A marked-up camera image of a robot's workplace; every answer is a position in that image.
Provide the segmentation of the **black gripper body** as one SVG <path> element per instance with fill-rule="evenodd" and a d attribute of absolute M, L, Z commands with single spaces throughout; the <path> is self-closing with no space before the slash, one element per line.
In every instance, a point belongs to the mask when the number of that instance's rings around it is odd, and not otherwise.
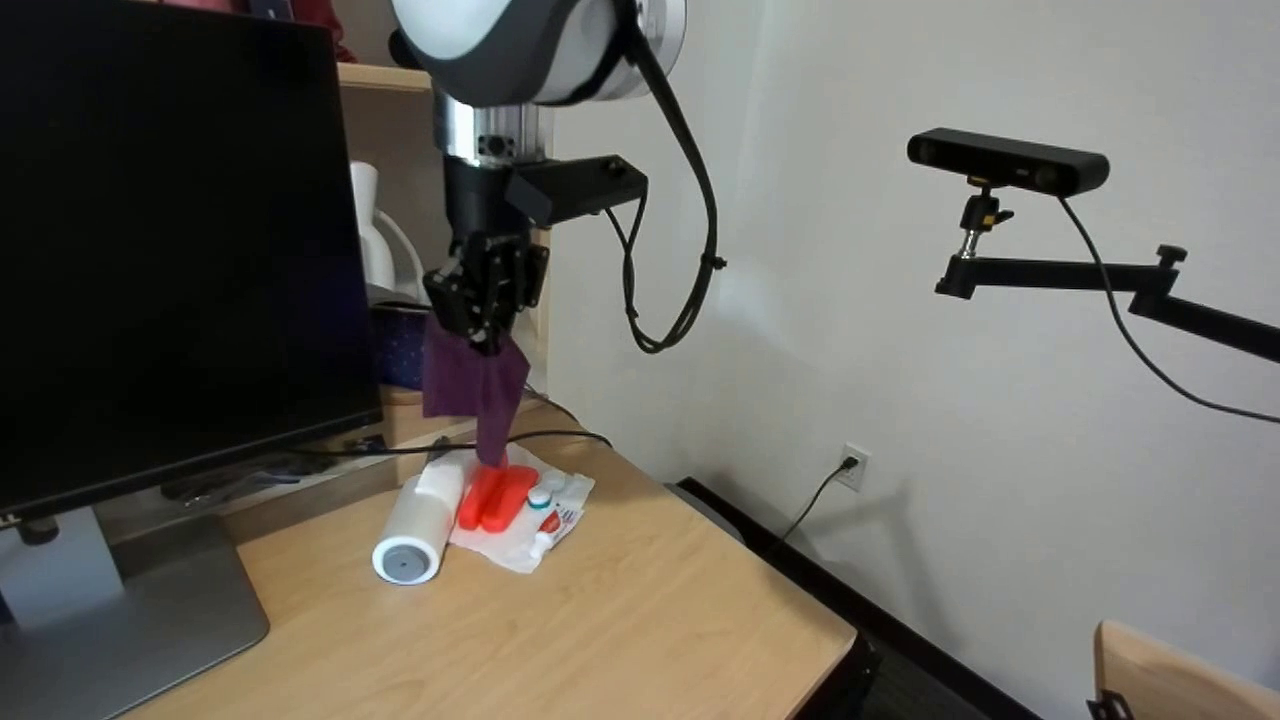
<path fill-rule="evenodd" d="M 434 320 L 495 356 L 511 324 L 538 299 L 548 251 L 532 219 L 506 199 L 506 170 L 445 163 L 448 260 L 425 277 Z"/>

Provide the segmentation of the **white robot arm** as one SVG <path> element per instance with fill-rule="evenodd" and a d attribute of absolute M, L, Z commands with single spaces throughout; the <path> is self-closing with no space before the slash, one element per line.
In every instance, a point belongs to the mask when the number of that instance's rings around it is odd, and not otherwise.
<path fill-rule="evenodd" d="M 650 91 L 688 34 L 688 0 L 393 0 L 393 59 L 434 90 L 448 260 L 425 277 L 434 320 L 483 356 L 538 299 L 536 230 L 639 199 L 621 156 L 548 162 L 538 112 Z"/>

